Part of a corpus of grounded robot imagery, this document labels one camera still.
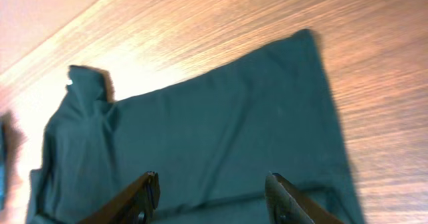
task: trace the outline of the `dark green shirt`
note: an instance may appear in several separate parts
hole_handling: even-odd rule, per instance
[[[158,223],[268,223],[270,171],[347,223],[363,222],[309,30],[115,103],[100,73],[72,66],[69,75],[31,173],[28,223],[79,221],[146,171],[159,174]],[[230,201],[161,215],[218,200]]]

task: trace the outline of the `wooden surface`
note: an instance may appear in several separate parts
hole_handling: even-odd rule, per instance
[[[0,72],[97,0],[0,0]]]
[[[22,223],[43,127],[70,64],[110,72],[115,99],[216,68],[311,27],[368,223],[428,223],[428,0],[100,0],[0,76],[13,152],[1,218]]]

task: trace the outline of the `folded cloth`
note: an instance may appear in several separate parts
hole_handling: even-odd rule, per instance
[[[115,103],[99,72],[69,75],[31,172],[28,223],[75,223],[146,171],[159,174],[157,223],[268,223],[269,171],[344,222],[363,222],[309,30]]]

